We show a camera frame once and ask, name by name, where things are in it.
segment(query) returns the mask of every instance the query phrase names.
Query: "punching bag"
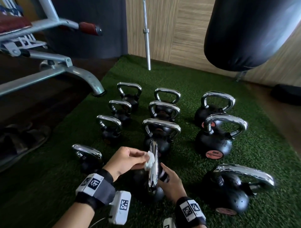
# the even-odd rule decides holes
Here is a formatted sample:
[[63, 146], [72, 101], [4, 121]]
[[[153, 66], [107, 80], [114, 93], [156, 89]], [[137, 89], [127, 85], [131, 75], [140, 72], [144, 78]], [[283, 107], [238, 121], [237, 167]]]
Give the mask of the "punching bag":
[[215, 0], [205, 56], [223, 70], [250, 70], [275, 54], [300, 20], [301, 0]]

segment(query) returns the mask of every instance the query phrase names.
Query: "kettlebell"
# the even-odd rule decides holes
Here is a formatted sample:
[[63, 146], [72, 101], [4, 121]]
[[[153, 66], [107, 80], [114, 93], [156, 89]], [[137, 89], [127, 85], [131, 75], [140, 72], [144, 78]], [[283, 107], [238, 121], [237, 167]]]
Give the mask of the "kettlebell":
[[[208, 105], [207, 104], [207, 97], [221, 97], [228, 100], [228, 105], [224, 108], [216, 107], [215, 105]], [[235, 105], [235, 99], [229, 94], [225, 94], [222, 92], [216, 92], [216, 91], [210, 91], [205, 93], [201, 98], [201, 106], [198, 108], [198, 110], [195, 112], [194, 115], [194, 122], [195, 125], [199, 128], [204, 127], [204, 121], [205, 119], [212, 114], [224, 114], [227, 110], [232, 108]], [[220, 126], [222, 124], [221, 121], [214, 121], [212, 122], [211, 126]]]
[[[106, 144], [116, 143], [121, 136], [122, 123], [119, 119], [112, 116], [99, 115], [96, 117], [97, 121], [101, 126], [102, 139]], [[106, 126], [103, 121], [109, 121], [114, 123], [113, 126]]]
[[169, 177], [162, 169], [159, 156], [158, 144], [151, 141], [148, 150], [154, 154], [155, 162], [149, 171], [136, 170], [133, 176], [133, 195], [144, 203], [155, 203], [163, 199], [164, 192], [158, 187], [158, 179], [168, 182]]
[[79, 163], [81, 164], [80, 171], [83, 174], [96, 173], [97, 170], [102, 169], [106, 164], [102, 153], [92, 147], [74, 144], [72, 148], [79, 158]]
[[[168, 102], [168, 101], [165, 101], [165, 100], [162, 101], [159, 97], [159, 92], [176, 95], [176, 98], [172, 102]], [[157, 89], [155, 89], [154, 95], [155, 95], [156, 100], [162, 101], [162, 102], [165, 102], [165, 103], [170, 103], [170, 104], [176, 104], [181, 99], [181, 94], [178, 91], [173, 90], [173, 89], [167, 89], [167, 88], [157, 88]], [[156, 106], [156, 113], [158, 113], [160, 111], [164, 111], [166, 114], [171, 116], [172, 112], [173, 112], [173, 109], [171, 109], [169, 107]]]
[[[255, 178], [257, 183], [243, 183], [239, 176]], [[274, 178], [257, 169], [242, 165], [221, 164], [205, 174], [200, 197], [212, 209], [225, 215], [242, 214], [248, 209], [249, 197], [275, 188]]]
[[[135, 95], [132, 94], [125, 94], [122, 90], [122, 86], [127, 86], [127, 87], [134, 87], [137, 89], [137, 93]], [[132, 112], [137, 111], [138, 106], [139, 106], [139, 97], [142, 93], [142, 88], [136, 83], [130, 83], [130, 82], [119, 82], [117, 84], [117, 89], [120, 92], [121, 100], [122, 101], [127, 101], [132, 105]]]
[[[181, 128], [176, 123], [158, 120], [158, 119], [145, 119], [142, 122], [142, 125], [145, 126], [146, 136], [144, 138], [144, 148], [147, 150], [152, 141], [156, 141], [158, 144], [158, 153], [159, 157], [165, 156], [169, 153], [171, 144], [176, 138], [177, 135], [181, 133]], [[171, 128], [172, 131], [170, 133], [164, 132], [162, 129], [155, 129], [151, 131], [149, 126], [157, 125], [161, 128]]]
[[[155, 108], [157, 106], [163, 107], [164, 109], [162, 109], [159, 112], [156, 112]], [[167, 109], [172, 110], [171, 115], [167, 114], [164, 111], [164, 110], [167, 110]], [[150, 111], [150, 117], [151, 118], [164, 120], [164, 121], [169, 121], [169, 122], [174, 122], [176, 116], [178, 116], [180, 114], [180, 109], [176, 105], [170, 104], [170, 103], [165, 103], [165, 102], [158, 101], [158, 100], [150, 102], [150, 104], [148, 105], [148, 110]], [[158, 125], [150, 125], [149, 127], [150, 127], [151, 131], [153, 131], [157, 128], [162, 129], [166, 133], [170, 133], [170, 131], [172, 131], [171, 128], [160, 127]]]
[[[219, 127], [211, 127], [211, 123], [216, 121], [237, 124], [239, 127], [232, 132], [225, 132]], [[209, 159], [221, 159], [230, 154], [232, 141], [247, 128], [248, 123], [241, 118], [226, 114], [210, 115], [195, 138], [196, 151]]]
[[[122, 109], [116, 109], [114, 104], [119, 104], [123, 107]], [[111, 109], [112, 114], [115, 118], [119, 119], [123, 126], [127, 126], [131, 122], [131, 112], [132, 112], [132, 105], [127, 101], [122, 100], [111, 100], [109, 101], [109, 108]]]

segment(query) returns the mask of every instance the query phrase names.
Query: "chrome kettlebell handle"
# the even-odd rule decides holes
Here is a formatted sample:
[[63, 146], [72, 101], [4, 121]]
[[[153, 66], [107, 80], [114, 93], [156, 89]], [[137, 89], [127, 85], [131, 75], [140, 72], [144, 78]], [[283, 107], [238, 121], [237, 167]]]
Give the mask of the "chrome kettlebell handle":
[[150, 152], [155, 156], [155, 162], [148, 172], [148, 192], [152, 195], [156, 194], [158, 188], [159, 178], [159, 157], [158, 157], [158, 144], [155, 141], [150, 142]]
[[227, 114], [212, 114], [212, 115], [208, 116], [204, 121], [205, 131], [212, 134], [213, 129], [211, 128], [211, 123], [214, 121], [218, 121], [218, 120], [239, 125], [238, 129], [230, 132], [230, 135], [233, 138], [238, 136], [240, 133], [246, 131], [248, 128], [248, 123], [239, 117], [230, 116]]
[[222, 109], [223, 112], [227, 111], [235, 105], [235, 98], [231, 95], [217, 91], [209, 91], [205, 93], [201, 98], [201, 107], [204, 107], [205, 109], [209, 108], [209, 105], [207, 104], [207, 97], [220, 97], [227, 99], [228, 105]]
[[169, 135], [170, 140], [174, 140], [175, 137], [181, 133], [181, 128], [176, 123], [151, 118], [151, 119], [145, 119], [142, 122], [142, 125], [145, 126], [146, 133], [149, 135], [149, 137], [153, 136], [153, 133], [149, 129], [149, 125], [153, 125], [153, 124], [159, 125], [161, 127], [173, 129], [173, 131]]
[[148, 110], [150, 111], [150, 115], [153, 117], [156, 117], [156, 115], [157, 115], [157, 113], [155, 111], [156, 106], [162, 106], [164, 108], [172, 109], [174, 112], [171, 115], [171, 119], [174, 119], [177, 115], [180, 114], [180, 108], [178, 106], [176, 106], [174, 104], [154, 100], [154, 101], [150, 102], [150, 104], [148, 105]]
[[119, 90], [120, 94], [122, 96], [125, 96], [125, 93], [122, 90], [122, 86], [127, 86], [127, 87], [134, 87], [137, 89], [137, 93], [136, 93], [136, 97], [140, 97], [141, 93], [142, 93], [142, 87], [136, 83], [131, 83], [131, 82], [119, 82], [117, 84], [117, 89]]
[[216, 176], [220, 176], [223, 173], [233, 173], [240, 176], [253, 177], [258, 180], [257, 183], [249, 183], [253, 192], [258, 192], [261, 189], [272, 189], [276, 186], [275, 180], [271, 175], [242, 165], [220, 164], [213, 170], [213, 173]]
[[176, 95], [176, 98], [171, 102], [171, 104], [176, 104], [181, 99], [181, 94], [179, 93], [179, 91], [160, 87], [160, 88], [155, 89], [155, 92], [154, 92], [155, 99], [158, 101], [161, 101], [161, 99], [159, 97], [159, 92]]
[[105, 115], [98, 115], [96, 117], [96, 119], [99, 121], [99, 124], [102, 128], [106, 127], [106, 125], [104, 124], [103, 120], [105, 121], [109, 121], [109, 122], [113, 122], [117, 125], [117, 128], [116, 128], [116, 133], [120, 133], [121, 130], [122, 130], [122, 123], [119, 119], [115, 118], [115, 117], [112, 117], [112, 116], [105, 116]]
[[119, 105], [125, 105], [125, 106], [127, 106], [128, 108], [126, 109], [126, 113], [127, 114], [131, 114], [131, 112], [132, 112], [132, 105], [129, 102], [122, 101], [122, 100], [111, 100], [111, 101], [109, 101], [109, 108], [111, 109], [112, 112], [116, 111], [116, 108], [115, 108], [114, 104], [119, 104]]
[[98, 150], [89, 147], [89, 146], [84, 146], [84, 145], [80, 145], [80, 144], [74, 144], [72, 146], [72, 148], [75, 150], [76, 155], [81, 158], [85, 153], [86, 154], [91, 154], [95, 157], [97, 157], [98, 159], [103, 159], [102, 153], [100, 153]]

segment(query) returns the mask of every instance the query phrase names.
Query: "right hand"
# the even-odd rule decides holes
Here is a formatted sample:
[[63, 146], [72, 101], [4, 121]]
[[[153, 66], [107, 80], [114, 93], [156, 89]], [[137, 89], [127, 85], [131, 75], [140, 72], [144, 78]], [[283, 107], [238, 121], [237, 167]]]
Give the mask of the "right hand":
[[169, 181], [165, 183], [161, 180], [158, 180], [158, 186], [162, 188], [166, 197], [176, 204], [178, 199], [187, 196], [182, 181], [173, 170], [168, 168], [163, 163], [161, 163], [161, 167], [168, 174]]

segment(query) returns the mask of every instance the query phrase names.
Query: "artificial turf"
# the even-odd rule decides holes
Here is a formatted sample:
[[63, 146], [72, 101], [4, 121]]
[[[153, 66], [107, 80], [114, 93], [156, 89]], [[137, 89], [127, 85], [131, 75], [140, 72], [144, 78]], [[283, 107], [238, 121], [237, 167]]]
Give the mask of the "artificial turf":
[[[122, 141], [106, 146], [96, 116], [110, 115], [108, 101], [120, 98], [118, 82], [138, 83], [143, 91], [139, 109], [132, 114], [132, 123], [123, 129]], [[179, 175], [188, 195], [199, 203], [208, 227], [301, 227], [300, 160], [242, 83], [167, 63], [152, 62], [152, 70], [148, 71], [144, 58], [124, 56], [108, 72], [102, 85], [108, 91], [105, 96], [87, 96], [53, 130], [45, 145], [0, 174], [0, 227], [51, 227], [71, 206], [75, 189], [84, 179], [71, 149], [73, 144], [94, 147], [107, 158], [121, 145], [142, 149], [145, 131], [141, 123], [149, 118], [147, 107], [154, 100], [157, 87], [176, 89], [182, 95], [177, 104], [181, 114], [176, 120], [182, 132], [173, 143], [166, 165]], [[200, 105], [200, 97], [212, 90], [234, 96], [236, 105], [228, 113], [249, 123], [248, 130], [236, 138], [232, 153], [221, 160], [202, 159], [195, 153], [193, 144], [199, 131], [192, 123], [194, 113]], [[218, 105], [225, 103], [218, 99], [209, 101]], [[205, 205], [195, 189], [202, 176], [221, 163], [261, 169], [275, 177], [278, 187], [252, 198], [242, 216], [221, 215]], [[117, 190], [130, 190], [130, 177], [131, 173], [121, 176], [115, 183]], [[166, 199], [144, 205], [132, 196], [124, 227], [162, 227], [163, 220], [172, 215], [173, 209]], [[109, 210], [107, 207], [98, 211], [93, 222], [107, 216]], [[107, 219], [98, 224], [98, 227], [111, 226]]]

